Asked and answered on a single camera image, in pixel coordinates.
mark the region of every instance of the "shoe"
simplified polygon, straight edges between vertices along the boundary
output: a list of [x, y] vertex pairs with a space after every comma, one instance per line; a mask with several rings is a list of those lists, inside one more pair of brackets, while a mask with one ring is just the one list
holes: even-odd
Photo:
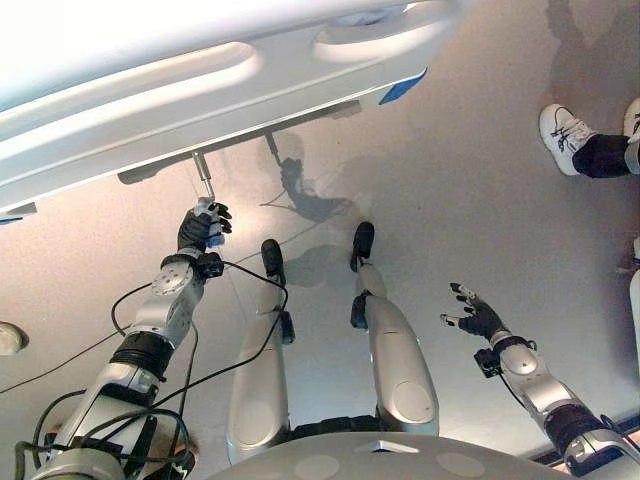
[[287, 283], [284, 276], [284, 262], [282, 260], [282, 251], [280, 245], [274, 239], [270, 238], [262, 242], [260, 247], [262, 253], [262, 264], [267, 272], [268, 277], [278, 276], [278, 281], [283, 287]]
[[640, 136], [640, 97], [636, 98], [627, 107], [624, 114], [624, 127], [622, 134], [627, 137], [634, 137], [630, 142], [637, 141], [635, 136]]
[[354, 272], [358, 271], [358, 260], [362, 261], [363, 258], [369, 258], [371, 256], [371, 246], [373, 245], [373, 238], [375, 236], [375, 228], [370, 222], [362, 222], [358, 225], [356, 233], [353, 236], [353, 253], [351, 254], [351, 261], [349, 266]]
[[596, 133], [562, 105], [553, 104], [540, 113], [540, 136], [565, 175], [580, 175], [573, 155]]

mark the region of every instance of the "robot leg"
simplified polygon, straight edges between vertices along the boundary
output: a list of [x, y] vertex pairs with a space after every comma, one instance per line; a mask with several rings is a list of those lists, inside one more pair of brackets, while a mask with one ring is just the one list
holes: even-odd
[[[260, 302], [256, 320], [242, 344], [239, 360], [251, 357], [262, 346], [273, 322], [280, 315], [281, 291], [265, 284]], [[235, 464], [281, 443], [288, 431], [287, 387], [279, 322], [262, 354], [235, 372], [227, 423], [229, 461]]]
[[391, 431], [437, 435], [438, 399], [413, 329], [372, 265], [358, 269], [357, 288], [352, 324], [369, 329], [378, 415]]

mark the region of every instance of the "white object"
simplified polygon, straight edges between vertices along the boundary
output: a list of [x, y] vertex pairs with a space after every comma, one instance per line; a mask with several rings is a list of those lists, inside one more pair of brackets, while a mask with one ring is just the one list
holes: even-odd
[[10, 323], [0, 322], [0, 355], [15, 355], [23, 346], [18, 329]]
[[[632, 478], [637, 466], [631, 465], [627, 471], [631, 476], [613, 478]], [[530, 460], [477, 445], [391, 432], [330, 433], [302, 438], [277, 445], [210, 477], [211, 480], [265, 478], [563, 480], [570, 477]]]
[[638, 374], [640, 374], [640, 270], [638, 270], [631, 279], [631, 285], [629, 285], [629, 297], [631, 298], [631, 313], [633, 314], [633, 326], [636, 334]]
[[33, 3], [4, 12], [0, 32], [13, 46], [0, 53], [0, 212], [328, 105], [379, 100], [424, 72], [470, 0], [355, 26], [334, 22], [397, 2]]
[[597, 132], [558, 104], [540, 113], [540, 136], [565, 175], [580, 175], [573, 166], [573, 155]]
[[636, 138], [640, 134], [640, 97], [636, 98], [627, 107], [627, 111], [624, 114], [622, 134], [627, 137], [633, 137], [629, 138], [629, 143], [640, 140], [640, 138]]

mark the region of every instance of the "wire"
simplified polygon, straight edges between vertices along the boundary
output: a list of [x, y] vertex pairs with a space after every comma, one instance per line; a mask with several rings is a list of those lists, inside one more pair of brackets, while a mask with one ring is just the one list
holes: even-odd
[[142, 285], [142, 286], [140, 286], [140, 287], [137, 287], [137, 288], [135, 288], [135, 289], [131, 290], [130, 292], [125, 293], [122, 297], [120, 297], [118, 300], [116, 300], [116, 301], [115, 301], [115, 303], [114, 303], [114, 304], [113, 304], [113, 306], [111, 307], [111, 322], [113, 323], [113, 326], [115, 327], [115, 329], [117, 330], [117, 332], [114, 332], [114, 333], [112, 333], [112, 334], [110, 334], [110, 335], [107, 335], [107, 336], [106, 336], [106, 337], [104, 337], [102, 340], [98, 340], [98, 341], [97, 341], [96, 343], [94, 343], [93, 345], [90, 345], [89, 347], [85, 348], [84, 350], [82, 350], [82, 351], [80, 351], [80, 352], [76, 353], [73, 357], [71, 357], [71, 358], [69, 358], [69, 359], [65, 360], [65, 361], [64, 361], [64, 362], [62, 362], [60, 365], [58, 365], [58, 366], [56, 366], [56, 367], [53, 367], [52, 369], [47, 370], [46, 372], [43, 372], [43, 373], [41, 373], [40, 375], [36, 375], [35, 377], [29, 378], [28, 380], [24, 380], [24, 381], [22, 381], [22, 382], [20, 382], [20, 383], [16, 383], [15, 385], [12, 385], [12, 386], [7, 387], [7, 388], [5, 388], [5, 389], [3, 389], [3, 390], [0, 390], [0, 395], [2, 395], [3, 393], [7, 393], [7, 392], [9, 392], [9, 391], [13, 390], [14, 388], [18, 388], [18, 387], [21, 387], [22, 385], [26, 385], [27, 383], [31, 383], [31, 382], [33, 382], [33, 381], [35, 381], [35, 380], [39, 380], [40, 378], [42, 378], [42, 377], [44, 377], [44, 376], [46, 376], [46, 375], [49, 375], [50, 373], [53, 373], [53, 372], [55, 372], [56, 370], [59, 370], [60, 368], [64, 367], [64, 366], [65, 366], [65, 365], [67, 365], [68, 363], [72, 362], [73, 360], [75, 360], [75, 359], [76, 359], [76, 358], [78, 358], [79, 356], [84, 355], [84, 354], [85, 354], [85, 353], [87, 353], [88, 351], [93, 350], [94, 348], [96, 348], [96, 347], [98, 347], [98, 346], [102, 345], [102, 344], [103, 344], [104, 342], [106, 342], [107, 340], [109, 340], [109, 339], [111, 339], [111, 338], [115, 337], [118, 333], [120, 333], [121, 335], [124, 335], [124, 334], [125, 334], [125, 333], [124, 333], [124, 331], [125, 331], [126, 329], [128, 329], [128, 328], [131, 326], [131, 324], [126, 325], [126, 326], [124, 326], [124, 327], [120, 327], [120, 325], [118, 325], [118, 321], [116, 320], [116, 315], [115, 315], [116, 307], [117, 307], [117, 306], [118, 306], [118, 305], [119, 305], [119, 304], [120, 304], [124, 299], [126, 299], [127, 297], [129, 297], [129, 296], [133, 295], [134, 293], [136, 293], [136, 292], [138, 292], [138, 291], [142, 290], [143, 288], [146, 288], [146, 287], [148, 287], [148, 286], [150, 286], [150, 285], [151, 285], [151, 283], [146, 283], [146, 284], [144, 284], [144, 285]]
[[[198, 329], [196, 328], [196, 324], [193, 323], [193, 319], [191, 319], [191, 328], [193, 328], [194, 338], [193, 338], [193, 347], [191, 348], [191, 355], [189, 356], [189, 366], [187, 367], [187, 374], [185, 375], [185, 378], [184, 378], [185, 387], [188, 386], [189, 382], [191, 381], [191, 371], [193, 370], [193, 360], [195, 359], [196, 350], [198, 349], [199, 335], [198, 335]], [[182, 418], [184, 414], [184, 405], [186, 401], [187, 401], [187, 391], [185, 390], [184, 392], [182, 392], [182, 398], [180, 398], [180, 406], [178, 408], [178, 415], [180, 415], [180, 418]], [[170, 457], [173, 457], [176, 454], [176, 445], [178, 444], [179, 436], [180, 436], [180, 429], [178, 428], [178, 425], [176, 425], [176, 429], [173, 432], [173, 440], [171, 440], [171, 447], [169, 447]], [[171, 478], [171, 471], [167, 471], [167, 480], [170, 480], [170, 478]]]
[[516, 402], [518, 402], [520, 406], [526, 410], [527, 407], [524, 406], [524, 403], [522, 403], [522, 400], [520, 400], [518, 396], [515, 394], [515, 392], [512, 390], [511, 386], [504, 379], [504, 376], [501, 373], [499, 375], [500, 375], [500, 380], [502, 380], [502, 383], [504, 383], [504, 386], [507, 387], [507, 390], [509, 390], [509, 393], [511, 394], [511, 396], [515, 398]]
[[[127, 329], [127, 328], [129, 328], [130, 326], [131, 326], [131, 325], [127, 325], [126, 327], [123, 327], [123, 330], [126, 330], [126, 329]], [[40, 375], [36, 375], [35, 377], [29, 378], [28, 380], [23, 380], [23, 381], [22, 381], [22, 382], [20, 382], [20, 383], [16, 383], [15, 385], [12, 385], [12, 386], [7, 387], [7, 388], [5, 388], [5, 389], [3, 389], [3, 390], [0, 390], [0, 394], [7, 393], [7, 392], [9, 392], [9, 391], [13, 390], [14, 388], [18, 388], [18, 387], [21, 387], [22, 385], [26, 385], [27, 383], [31, 383], [31, 382], [33, 382], [33, 381], [35, 381], [35, 380], [38, 380], [38, 379], [40, 379], [40, 378], [42, 378], [42, 377], [44, 377], [44, 376], [46, 376], [46, 375], [49, 375], [50, 373], [55, 372], [56, 370], [61, 369], [61, 368], [62, 368], [62, 367], [64, 367], [66, 364], [68, 364], [68, 363], [70, 363], [71, 361], [75, 360], [75, 359], [76, 359], [76, 358], [78, 358], [79, 356], [84, 355], [84, 354], [85, 354], [85, 353], [87, 353], [89, 350], [92, 350], [92, 349], [96, 348], [97, 346], [102, 345], [104, 342], [106, 342], [107, 340], [109, 340], [109, 339], [111, 339], [111, 338], [115, 337], [117, 334], [118, 334], [117, 332], [113, 332], [112, 334], [107, 335], [107, 336], [106, 336], [106, 337], [104, 337], [102, 340], [97, 341], [97, 342], [96, 342], [96, 343], [94, 343], [93, 345], [91, 345], [91, 346], [89, 346], [89, 347], [85, 348], [84, 350], [82, 350], [82, 351], [80, 351], [80, 352], [76, 353], [73, 357], [68, 358], [67, 360], [65, 360], [64, 362], [62, 362], [60, 365], [58, 365], [58, 366], [56, 366], [56, 367], [53, 367], [52, 369], [47, 370], [46, 372], [43, 372], [43, 373], [41, 373]]]
[[[184, 438], [184, 443], [185, 443], [185, 451], [182, 455], [177, 456], [177, 457], [146, 457], [146, 456], [136, 456], [136, 455], [129, 455], [129, 454], [123, 454], [123, 453], [111, 453], [112, 456], [119, 458], [121, 460], [131, 460], [134, 462], [140, 462], [140, 463], [169, 463], [169, 462], [184, 462], [187, 460], [188, 455], [189, 455], [189, 431], [187, 430], [187, 426], [185, 425], [184, 421], [182, 420], [182, 418], [180, 418], [180, 415], [178, 415], [177, 413], [171, 411], [171, 410], [164, 410], [161, 408], [150, 408], [150, 409], [145, 409], [145, 410], [141, 410], [141, 411], [137, 411], [137, 412], [129, 412], [129, 413], [125, 413], [123, 415], [118, 415], [117, 417], [112, 418], [111, 420], [104, 422], [100, 425], [97, 425], [96, 427], [92, 428], [91, 430], [89, 430], [81, 439], [80, 442], [78, 443], [78, 446], [75, 448], [82, 448], [85, 443], [87, 442], [87, 440], [89, 440], [89, 438], [91, 438], [93, 435], [95, 435], [96, 433], [98, 433], [100, 430], [104, 430], [105, 428], [109, 428], [112, 425], [115, 425], [118, 422], [121, 422], [123, 420], [137, 420], [141, 417], [147, 417], [149, 415], [164, 415], [167, 417], [171, 417], [176, 421], [176, 424], [178, 425], [178, 427], [180, 428], [180, 431], [182, 432], [183, 438]], [[33, 443], [29, 443], [29, 442], [18, 442], [15, 445], [15, 480], [23, 480], [24, 479], [24, 474], [25, 474], [25, 458], [24, 458], [24, 452], [25, 450], [31, 450], [32, 452], [48, 452], [51, 450], [69, 450], [69, 447], [64, 446], [64, 445], [57, 445], [57, 444], [51, 444], [51, 445], [35, 445]]]
[[[128, 412], [128, 413], [124, 413], [122, 415], [118, 415], [117, 417], [114, 417], [104, 423], [101, 423], [100, 425], [97, 425], [95, 427], [93, 427], [91, 430], [89, 430], [87, 433], [84, 434], [84, 436], [80, 439], [80, 442], [78, 443], [78, 446], [76, 448], [82, 448], [85, 446], [85, 444], [87, 443], [87, 441], [96, 433], [98, 433], [101, 430], [104, 430], [105, 428], [109, 428], [112, 425], [115, 425], [118, 422], [121, 422], [123, 420], [129, 420], [129, 422], [127, 422], [128, 424], [133, 423], [134, 421], [138, 420], [141, 417], [148, 417], [150, 415], [164, 415], [167, 417], [171, 417], [173, 419], [175, 419], [176, 424], [178, 425], [180, 431], [182, 432], [182, 436], [184, 438], [184, 443], [185, 443], [185, 452], [177, 457], [143, 457], [143, 456], [135, 456], [135, 455], [128, 455], [128, 454], [122, 454], [122, 453], [117, 453], [117, 454], [113, 454], [115, 457], [117, 458], [121, 458], [123, 460], [133, 460], [136, 462], [151, 462], [151, 463], [169, 463], [169, 462], [184, 462], [189, 455], [189, 431], [187, 430], [187, 426], [185, 425], [184, 421], [182, 420], [182, 418], [180, 417], [180, 415], [178, 415], [176, 412], [172, 411], [172, 410], [165, 410], [162, 408], [148, 408], [145, 410], [139, 410], [137, 412]], [[102, 438], [100, 440], [100, 442], [105, 441], [105, 439], [107, 437], [111, 437], [113, 435], [113, 432], [111, 432], [109, 435], [107, 435], [106, 437]]]
[[[278, 282], [274, 282], [273, 280], [269, 280], [266, 277], [263, 277], [261, 275], [258, 275], [257, 273], [252, 272], [251, 270], [247, 270], [244, 267], [241, 267], [240, 265], [236, 264], [236, 263], [232, 263], [232, 262], [227, 262], [227, 261], [222, 261], [220, 263], [224, 263], [225, 265], [228, 265], [230, 267], [233, 268], [237, 268], [238, 270], [241, 270], [242, 272], [251, 275], [252, 277], [255, 277], [259, 280], [262, 280], [263, 282], [269, 283], [271, 285], [274, 285], [276, 287], [278, 287], [280, 290], [283, 291], [284, 293], [284, 300], [282, 301], [282, 306], [280, 307], [280, 312], [283, 312], [284, 310], [286, 310], [287, 307], [287, 302], [289, 301], [289, 291], [282, 285], [280, 285]], [[196, 387], [198, 385], [200, 385], [203, 382], [206, 382], [207, 380], [211, 380], [214, 377], [217, 377], [219, 375], [222, 375], [223, 373], [227, 373], [231, 370], [235, 370], [236, 368], [242, 367], [243, 365], [246, 365], [247, 363], [251, 363], [253, 362], [256, 358], [258, 358], [260, 356], [260, 354], [262, 354], [262, 352], [264, 351], [264, 349], [266, 348], [267, 344], [269, 343], [269, 340], [271, 339], [271, 335], [273, 335], [274, 330], [276, 329], [276, 326], [278, 325], [278, 322], [280, 321], [280, 317], [281, 315], [278, 315], [278, 317], [273, 321], [273, 325], [271, 325], [271, 329], [269, 330], [269, 333], [267, 334], [267, 337], [264, 339], [264, 342], [262, 343], [262, 345], [260, 346], [260, 348], [258, 349], [258, 351], [252, 355], [251, 357], [247, 358], [246, 360], [243, 360], [241, 362], [235, 363], [233, 365], [230, 365], [228, 367], [225, 367], [221, 370], [218, 370], [217, 372], [213, 372], [210, 373], [209, 375], [206, 375], [192, 383], [189, 383], [189, 385], [186, 385], [182, 388], [180, 388], [179, 390], [176, 390], [173, 393], [170, 393], [169, 395], [167, 395], [166, 397], [164, 397], [162, 400], [157, 401], [156, 403], [154, 403], [151, 408], [156, 408], [159, 407], [160, 405], [163, 405], [164, 403], [168, 402], [169, 400], [171, 400], [173, 397], [175, 397], [176, 395], [180, 395], [182, 392], [186, 392], [187, 390], [192, 389], [193, 387]]]
[[[31, 441], [33, 445], [38, 445], [38, 442], [40, 441], [40, 432], [42, 431], [42, 425], [44, 425], [44, 421], [49, 415], [49, 413], [51, 412], [51, 410], [53, 410], [55, 406], [58, 405], [63, 400], [66, 400], [67, 398], [75, 397], [77, 395], [82, 395], [84, 392], [86, 392], [86, 390], [77, 390], [75, 392], [65, 393], [64, 395], [59, 396], [49, 404], [49, 406], [44, 410], [44, 412], [42, 412], [42, 415], [40, 415], [40, 418], [38, 419], [38, 423], [36, 424], [36, 428], [33, 431], [33, 440]], [[42, 466], [42, 463], [40, 463], [40, 456], [38, 455], [38, 450], [34, 449], [31, 451], [31, 453], [33, 454], [33, 465], [36, 467], [36, 470], [37, 470]]]
[[32, 452], [48, 452], [50, 450], [69, 450], [69, 447], [65, 447], [63, 445], [34, 445], [29, 442], [18, 442], [14, 447], [15, 452], [15, 480], [24, 480], [24, 473], [26, 470], [26, 462], [24, 458], [25, 450], [30, 450]]
[[[279, 283], [270, 280], [266, 277], [263, 277], [261, 275], [258, 275], [257, 273], [252, 272], [251, 270], [248, 270], [240, 265], [238, 265], [237, 263], [233, 263], [233, 262], [227, 262], [227, 261], [222, 261], [219, 263], [223, 263], [225, 265], [228, 265], [229, 267], [233, 267], [233, 268], [237, 268], [238, 270], [252, 276], [255, 277], [259, 280], [262, 280], [263, 282], [269, 283], [271, 285], [276, 286], [277, 288], [281, 289], [284, 293], [284, 300], [282, 302], [282, 306], [280, 307], [280, 311], [284, 311], [286, 309], [287, 306], [287, 302], [289, 300], [289, 292], [288, 290], [280, 285]], [[19, 384], [16, 384], [12, 387], [9, 387], [8, 389], [5, 389], [3, 391], [0, 391], [0, 393], [4, 393], [6, 391], [12, 390], [13, 388], [17, 388], [21, 385], [24, 385], [25, 383], [29, 383], [31, 381], [37, 380], [38, 378], [42, 378], [45, 375], [48, 375], [49, 373], [57, 370], [58, 368], [61, 368], [62, 366], [66, 365], [67, 363], [69, 363], [70, 361], [74, 360], [75, 358], [79, 357], [80, 355], [88, 352], [89, 350], [91, 350], [92, 348], [95, 348], [96, 346], [100, 345], [101, 343], [104, 343], [105, 341], [107, 341], [108, 339], [112, 338], [113, 336], [115, 336], [118, 333], [124, 334], [124, 330], [129, 328], [131, 325], [127, 325], [124, 328], [121, 328], [117, 322], [116, 319], [116, 315], [115, 315], [115, 311], [117, 306], [123, 301], [125, 300], [127, 297], [129, 297], [130, 295], [142, 290], [143, 288], [146, 288], [148, 286], [150, 286], [150, 283], [147, 283], [145, 285], [142, 285], [134, 290], [131, 290], [130, 292], [127, 292], [125, 295], [123, 295], [122, 297], [120, 297], [118, 300], [116, 300], [116, 302], [113, 304], [112, 308], [111, 308], [111, 320], [113, 322], [114, 327], [116, 328], [117, 332], [112, 333], [111, 335], [108, 335], [107, 337], [105, 337], [104, 339], [100, 340], [99, 342], [97, 342], [96, 344], [86, 348], [85, 350], [81, 351], [80, 353], [74, 355], [73, 357], [71, 357], [69, 360], [65, 361], [64, 363], [60, 364], [59, 366], [55, 367], [54, 369], [51, 369], [47, 372], [44, 372], [43, 374], [34, 377], [32, 379], [26, 380], [24, 382], [21, 382]], [[102, 439], [99, 440], [99, 443], [103, 443], [106, 442], [109, 438], [111, 438], [112, 436], [116, 435], [118, 432], [122, 431], [124, 428], [126, 428], [127, 426], [131, 425], [132, 423], [134, 423], [137, 419], [139, 419], [140, 417], [143, 416], [148, 416], [148, 415], [165, 415], [165, 416], [170, 416], [172, 418], [174, 418], [176, 420], [176, 431], [174, 433], [174, 439], [172, 441], [172, 446], [171, 446], [171, 451], [170, 451], [170, 455], [168, 457], [142, 457], [142, 456], [132, 456], [132, 455], [126, 455], [126, 454], [116, 454], [115, 456], [117, 458], [121, 458], [121, 459], [129, 459], [129, 460], [133, 460], [133, 461], [138, 461], [138, 462], [154, 462], [154, 463], [169, 463], [169, 462], [184, 462], [186, 461], [186, 459], [188, 458], [189, 455], [189, 433], [187, 431], [186, 425], [184, 424], [184, 421], [182, 420], [182, 414], [184, 413], [184, 405], [186, 403], [186, 393], [188, 390], [190, 390], [191, 388], [196, 387], [197, 385], [200, 385], [203, 382], [206, 382], [207, 380], [210, 380], [214, 377], [217, 377], [219, 375], [222, 375], [223, 373], [229, 372], [231, 370], [234, 370], [236, 368], [239, 368], [243, 365], [246, 365], [252, 361], [254, 361], [256, 358], [258, 358], [262, 352], [264, 351], [264, 349], [266, 348], [269, 340], [271, 339], [271, 336], [273, 335], [273, 332], [275, 331], [275, 328], [280, 320], [281, 315], [278, 315], [278, 317], [274, 320], [273, 324], [271, 325], [271, 328], [269, 330], [269, 333], [267, 334], [263, 344], [261, 345], [261, 347], [259, 348], [259, 350], [252, 355], [251, 357], [247, 358], [246, 360], [243, 360], [241, 362], [235, 363], [233, 365], [230, 365], [226, 368], [223, 368], [221, 370], [218, 370], [216, 372], [213, 372], [209, 375], [206, 375], [203, 378], [200, 378], [199, 380], [196, 380], [193, 383], [190, 383], [190, 379], [191, 379], [191, 371], [193, 368], [193, 362], [194, 362], [194, 358], [195, 358], [195, 352], [197, 349], [197, 345], [198, 345], [198, 331], [195, 327], [195, 325], [192, 323], [192, 326], [194, 328], [194, 333], [195, 333], [195, 339], [194, 339], [194, 345], [191, 351], [191, 356], [189, 359], [189, 366], [187, 369], [187, 375], [185, 377], [185, 386], [179, 390], [174, 391], [173, 393], [167, 395], [165, 398], [163, 398], [162, 400], [156, 402], [154, 405], [152, 405], [148, 410], [143, 410], [140, 412], [131, 412], [128, 414], [124, 414], [124, 415], [120, 415], [118, 417], [115, 417], [111, 420], [109, 420], [108, 422], [105, 422], [101, 425], [96, 426], [95, 428], [91, 429], [89, 432], [87, 432], [84, 437], [80, 440], [79, 443], [79, 447], [83, 446], [84, 443], [88, 440], [88, 438], [90, 438], [92, 435], [94, 435], [95, 433], [99, 432], [100, 430], [103, 430], [105, 428], [108, 428], [118, 422], [121, 422], [123, 420], [127, 420], [126, 422], [124, 422], [123, 425], [120, 425], [118, 428], [116, 428], [115, 430], [113, 430], [112, 432], [110, 432], [109, 434], [107, 434], [105, 437], [103, 437]], [[66, 398], [70, 398], [72, 396], [75, 395], [81, 395], [82, 393], [84, 393], [84, 391], [76, 391], [76, 392], [70, 392], [68, 394], [62, 395], [61, 397], [57, 398], [56, 400], [54, 400], [49, 407], [47, 407], [47, 409], [43, 412], [43, 414], [41, 415], [40, 419], [38, 420], [38, 424], [36, 425], [36, 430], [34, 432], [34, 443], [33, 444], [29, 444], [27, 442], [19, 442], [20, 445], [22, 445], [22, 450], [21, 450], [21, 454], [18, 454], [18, 444], [16, 444], [16, 478], [17, 479], [21, 479], [24, 476], [24, 450], [25, 449], [30, 449], [34, 452], [34, 463], [40, 463], [40, 459], [38, 458], [38, 452], [43, 452], [43, 451], [49, 451], [51, 449], [57, 449], [57, 450], [64, 450], [65, 447], [61, 447], [61, 446], [57, 446], [57, 445], [46, 445], [46, 446], [39, 446], [37, 445], [37, 441], [40, 437], [40, 432], [42, 429], [42, 425], [44, 424], [44, 421], [47, 417], [47, 415], [51, 412], [51, 410], [61, 401], [65, 400]], [[163, 410], [163, 409], [158, 409], [157, 407], [168, 402], [169, 400], [171, 400], [172, 398], [174, 398], [177, 395], [182, 394], [182, 399], [180, 402], [180, 413], [175, 413], [171, 410]], [[183, 434], [183, 438], [185, 440], [185, 449], [184, 449], [184, 453], [180, 456], [174, 456], [175, 455], [175, 445], [177, 443], [177, 439], [179, 437], [180, 432], [182, 432]], [[19, 472], [19, 468], [18, 468], [18, 463], [19, 463], [19, 459], [18, 457], [21, 457], [21, 461], [22, 461], [22, 474], [21, 476], [18, 476], [18, 472]]]
[[120, 325], [118, 325], [118, 320], [116, 319], [116, 308], [118, 308], [118, 305], [120, 305], [120, 303], [123, 300], [125, 300], [126, 298], [130, 297], [134, 293], [139, 292], [140, 290], [147, 288], [149, 286], [151, 286], [151, 283], [145, 283], [144, 285], [140, 285], [139, 287], [128, 291], [123, 296], [121, 296], [118, 300], [113, 302], [113, 305], [111, 306], [111, 323], [113, 323], [113, 327], [116, 329], [116, 332], [118, 332], [123, 337], [126, 335], [126, 333], [124, 332], [124, 329], [120, 328]]

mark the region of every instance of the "finger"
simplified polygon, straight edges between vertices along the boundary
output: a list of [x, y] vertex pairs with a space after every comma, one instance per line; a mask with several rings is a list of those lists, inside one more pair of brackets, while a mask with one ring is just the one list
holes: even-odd
[[220, 215], [221, 217], [224, 217], [224, 218], [228, 218], [228, 219], [233, 218], [231, 216], [231, 214], [229, 213], [229, 207], [227, 207], [225, 204], [216, 203], [216, 206], [218, 207], [218, 215]]
[[223, 228], [231, 228], [231, 223], [229, 223], [229, 220], [225, 220], [224, 218], [220, 218], [220, 219], [218, 219], [218, 222], [220, 222], [220, 225], [222, 225]]

